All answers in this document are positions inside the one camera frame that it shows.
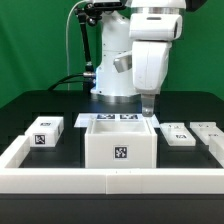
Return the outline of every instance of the black table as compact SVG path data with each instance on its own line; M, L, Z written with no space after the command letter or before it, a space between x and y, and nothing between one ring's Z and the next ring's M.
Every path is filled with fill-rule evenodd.
M38 116L63 116L55 148L32 148L20 168L84 167L85 128L79 113L141 113L141 103L109 104L77 91L31 91L0 109L0 153ZM224 101L205 92L162 92L155 114L160 123L214 121L224 130ZM200 139L171 147L159 129L158 168L221 168ZM215 223L224 218L224 195L0 195L0 223Z

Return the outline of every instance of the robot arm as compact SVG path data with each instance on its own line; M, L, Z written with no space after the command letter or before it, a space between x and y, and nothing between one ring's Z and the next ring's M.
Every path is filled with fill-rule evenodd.
M160 92L167 74L172 41L182 32L180 10L195 11L206 0L87 2L82 12L88 15L88 24L94 26L98 20L103 23L103 59L97 68L97 84L91 90L92 95L116 99L135 96L137 92L142 99L142 114L152 116L155 95ZM133 11L130 21L113 12L126 6Z
M133 0L131 16L133 84L142 98L142 114L152 116L155 95L159 94L168 70L171 41L182 31L185 0Z

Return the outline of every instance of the white box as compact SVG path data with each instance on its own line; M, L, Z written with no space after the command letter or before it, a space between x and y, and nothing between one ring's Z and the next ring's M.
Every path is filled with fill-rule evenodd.
M150 120L91 119L85 134L86 168L155 168L157 135Z
M38 117L27 129L31 147L54 147L64 130L63 117Z

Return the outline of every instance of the green wall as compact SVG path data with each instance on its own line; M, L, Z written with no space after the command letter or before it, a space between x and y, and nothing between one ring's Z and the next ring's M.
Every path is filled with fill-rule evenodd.
M66 76L65 26L76 2L0 1L0 107L24 91L45 90ZM223 8L223 0L208 0L199 11L185 13L184 35L173 44L163 90L208 91L224 99ZM74 74L84 68L81 34L75 17L70 27ZM88 31L97 65L101 55L99 29Z

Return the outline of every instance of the black cable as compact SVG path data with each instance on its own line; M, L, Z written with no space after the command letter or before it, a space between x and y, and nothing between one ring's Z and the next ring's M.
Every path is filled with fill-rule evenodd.
M51 86L48 88L48 90L51 91L51 90L53 90L56 86L58 86L58 85L64 83L64 81L69 80L69 79L72 79L72 78L76 78L76 77L83 77L83 74L82 74L82 73L78 73L78 74L76 74L76 75L69 75L69 76L66 76L66 77L60 79L60 80L59 80L58 82L56 82L55 84L51 85Z
M54 90L58 85L69 84L69 83L91 83L91 82L89 82L89 81L64 81L64 82L57 82L54 85L50 86L48 88L48 91Z

